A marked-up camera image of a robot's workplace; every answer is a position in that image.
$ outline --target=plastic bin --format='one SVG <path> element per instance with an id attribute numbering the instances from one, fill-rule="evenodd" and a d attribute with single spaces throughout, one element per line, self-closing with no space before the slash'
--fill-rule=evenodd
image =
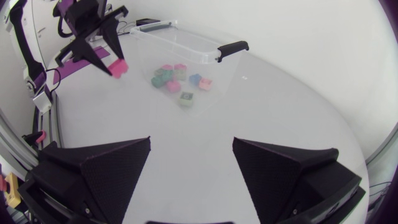
<path id="1" fill-rule="evenodd" d="M 192 116 L 225 95 L 240 60 L 239 51 L 249 50 L 245 41 L 225 45 L 196 34 L 196 30 L 206 33 L 202 27 L 180 21 L 133 27 L 130 32 L 137 39 L 148 84 Z"/>

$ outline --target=black device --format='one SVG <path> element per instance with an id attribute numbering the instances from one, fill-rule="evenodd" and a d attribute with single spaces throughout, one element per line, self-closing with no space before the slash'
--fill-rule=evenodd
<path id="1" fill-rule="evenodd" d="M 361 178 L 336 161 L 337 149 L 235 138 L 233 152 L 262 224 L 339 223 L 365 193 Z"/>
<path id="2" fill-rule="evenodd" d="M 149 151 L 149 138 L 75 149 L 53 142 L 18 191 L 44 224 L 120 224 Z"/>
<path id="3" fill-rule="evenodd" d="M 151 24 L 151 23 L 155 23 L 155 22 L 160 22 L 160 20 L 157 19 L 139 19 L 136 21 L 136 26 L 143 26 L 143 25 L 147 25 L 147 24 Z"/>

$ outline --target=blue block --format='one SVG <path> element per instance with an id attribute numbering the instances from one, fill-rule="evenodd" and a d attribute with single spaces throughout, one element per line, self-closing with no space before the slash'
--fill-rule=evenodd
<path id="1" fill-rule="evenodd" d="M 201 80 L 201 76 L 199 74 L 194 74 L 189 77 L 189 82 L 198 86 Z"/>

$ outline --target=white tabletop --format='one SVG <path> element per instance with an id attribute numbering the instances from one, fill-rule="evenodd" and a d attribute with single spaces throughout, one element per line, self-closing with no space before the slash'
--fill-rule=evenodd
<path id="1" fill-rule="evenodd" d="M 120 80 L 89 65 L 62 80 L 57 94 L 65 147 L 150 136 L 152 150 L 123 223 L 259 223 L 232 152 L 234 136 L 339 149 L 338 162 L 363 178 L 360 186 L 367 192 L 345 223 L 364 223 L 369 182 L 361 149 L 320 95 L 243 54 L 225 97 L 194 118 L 144 80 L 135 40 L 125 35 L 120 41 L 130 67 Z"/>

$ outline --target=purple stripe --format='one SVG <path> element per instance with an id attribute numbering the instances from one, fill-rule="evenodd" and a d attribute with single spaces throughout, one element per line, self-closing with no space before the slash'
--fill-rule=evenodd
<path id="1" fill-rule="evenodd" d="M 110 53 L 107 52 L 103 47 L 96 47 L 94 48 L 95 53 L 99 58 L 105 58 L 106 56 L 109 56 Z M 69 59 L 67 62 L 63 64 L 63 67 L 58 67 L 58 71 L 60 71 L 61 74 L 61 80 L 64 78 L 68 77 L 69 75 L 73 74 L 76 71 L 79 71 L 80 69 L 86 67 L 90 63 L 87 62 L 86 60 L 80 60 L 76 63 L 73 63 L 73 59 Z M 53 84 L 56 84 L 59 81 L 59 76 L 55 72 L 54 73 L 54 81 Z"/>

